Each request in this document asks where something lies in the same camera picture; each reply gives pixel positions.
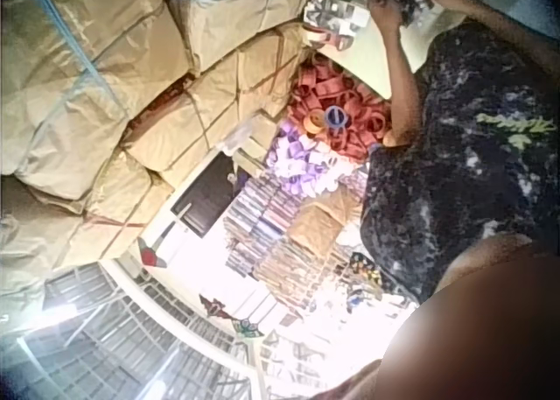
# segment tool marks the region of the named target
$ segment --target blue string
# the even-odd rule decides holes
[[[99,74],[94,64],[89,60],[87,55],[84,53],[84,51],[80,47],[80,44],[78,44],[78,41],[76,41],[76,38],[68,28],[68,25],[64,22],[64,19],[59,14],[56,7],[54,6],[53,1],[52,0],[38,0],[38,1],[41,7],[43,8],[43,10],[45,11],[45,13],[48,15],[48,17],[52,20],[56,28],[59,30],[60,35],[62,35],[62,38],[70,46],[70,48],[72,49],[76,57],[80,59],[80,62],[84,65],[86,70],[92,75],[95,81],[111,96],[111,98],[115,101],[116,105],[118,105],[118,107],[125,113],[125,115],[128,116],[127,110],[118,100],[115,93],[113,92],[113,89],[111,89],[111,87],[108,85],[105,79]]]

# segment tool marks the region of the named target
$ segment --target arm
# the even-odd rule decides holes
[[[391,84],[393,129],[383,140],[387,146],[410,144],[420,129],[421,104],[418,86],[397,32],[383,36]]]
[[[385,4],[368,0],[368,7],[385,45],[392,92],[393,129],[384,137],[383,143],[386,146],[409,144],[420,129],[422,108],[418,86],[401,45],[402,14],[394,0],[387,0]]]
[[[507,41],[536,63],[560,86],[560,46],[479,0],[435,0],[452,11],[465,13]]]

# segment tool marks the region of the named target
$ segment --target ribbon decoration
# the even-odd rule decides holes
[[[328,144],[302,134],[288,120],[282,124],[265,162],[282,182],[285,192],[313,198],[325,190],[335,191],[339,178],[350,175],[356,167]]]
[[[347,114],[344,127],[309,133],[309,115],[330,107]],[[369,148],[380,144],[390,129],[389,117],[389,102],[322,54],[313,54],[300,67],[288,106],[288,118],[300,133],[309,133],[314,140],[328,143],[333,151],[361,164],[368,159]]]

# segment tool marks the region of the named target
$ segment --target stacked packets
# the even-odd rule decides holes
[[[246,276],[260,264],[290,226],[301,199],[287,194],[270,175],[250,179],[224,219],[226,230],[239,242],[227,266]]]

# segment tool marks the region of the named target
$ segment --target person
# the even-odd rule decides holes
[[[397,3],[368,1],[387,53],[392,130],[370,158],[360,232],[418,304],[489,236],[502,249],[537,241],[558,251],[558,43],[479,0],[434,1],[467,20],[434,39],[416,75]],[[451,269],[465,267],[462,257]]]
[[[540,355],[560,354],[559,46],[479,0],[434,1],[467,19],[414,75],[398,5],[368,0],[392,130],[361,238],[420,307],[382,361],[314,400],[558,397]]]

